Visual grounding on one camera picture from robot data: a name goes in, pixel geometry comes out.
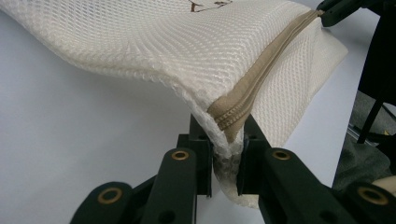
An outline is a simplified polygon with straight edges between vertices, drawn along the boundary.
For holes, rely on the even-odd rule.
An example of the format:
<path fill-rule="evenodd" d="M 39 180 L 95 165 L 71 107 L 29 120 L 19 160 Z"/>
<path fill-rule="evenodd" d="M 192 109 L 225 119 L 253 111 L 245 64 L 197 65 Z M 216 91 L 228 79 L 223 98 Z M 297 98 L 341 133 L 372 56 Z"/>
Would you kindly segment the cream mesh zipper laundry bag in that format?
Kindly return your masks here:
<path fill-rule="evenodd" d="M 0 10 L 76 67 L 160 82 L 190 108 L 214 147 L 234 203 L 243 130 L 254 118 L 286 143 L 347 48 L 322 11 L 292 0 L 0 0 Z"/>

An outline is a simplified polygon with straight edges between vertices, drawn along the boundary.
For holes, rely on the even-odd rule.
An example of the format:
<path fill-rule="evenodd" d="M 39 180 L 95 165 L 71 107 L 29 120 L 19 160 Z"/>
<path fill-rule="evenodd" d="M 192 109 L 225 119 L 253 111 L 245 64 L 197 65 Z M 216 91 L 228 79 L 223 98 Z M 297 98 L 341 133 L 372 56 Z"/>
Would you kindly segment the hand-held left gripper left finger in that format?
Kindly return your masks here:
<path fill-rule="evenodd" d="M 185 147 L 195 153 L 197 158 L 197 194 L 211 197 L 213 147 L 194 116 L 190 117 L 189 132 L 178 136 L 177 147 Z"/>

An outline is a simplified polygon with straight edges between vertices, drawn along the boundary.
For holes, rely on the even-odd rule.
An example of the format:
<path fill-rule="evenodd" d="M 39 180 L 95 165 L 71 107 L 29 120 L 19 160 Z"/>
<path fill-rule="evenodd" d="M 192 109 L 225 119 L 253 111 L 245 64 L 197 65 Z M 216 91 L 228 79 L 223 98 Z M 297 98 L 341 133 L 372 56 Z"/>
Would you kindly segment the black metal stand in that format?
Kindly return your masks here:
<path fill-rule="evenodd" d="M 391 139 L 390 134 L 384 133 L 371 133 L 370 130 L 375 122 L 375 119 L 381 108 L 390 115 L 390 117 L 396 122 L 396 106 L 391 105 L 393 110 L 387 108 L 388 103 L 386 102 L 386 96 L 384 94 L 379 94 L 375 99 L 375 103 L 370 110 L 367 119 L 365 120 L 363 127 L 359 133 L 357 140 L 358 144 L 383 144 Z"/>

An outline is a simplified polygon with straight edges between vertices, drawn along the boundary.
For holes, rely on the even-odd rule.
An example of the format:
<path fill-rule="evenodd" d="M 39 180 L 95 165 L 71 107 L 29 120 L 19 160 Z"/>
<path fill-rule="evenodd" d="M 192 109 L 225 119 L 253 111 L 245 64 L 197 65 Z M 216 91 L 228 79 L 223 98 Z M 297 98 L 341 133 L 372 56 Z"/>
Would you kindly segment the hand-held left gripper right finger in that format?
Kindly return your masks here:
<path fill-rule="evenodd" d="M 244 143 L 236 178 L 238 195 L 259 195 L 264 185 L 262 162 L 264 151 L 270 148 L 256 120 L 249 115 L 244 125 Z"/>

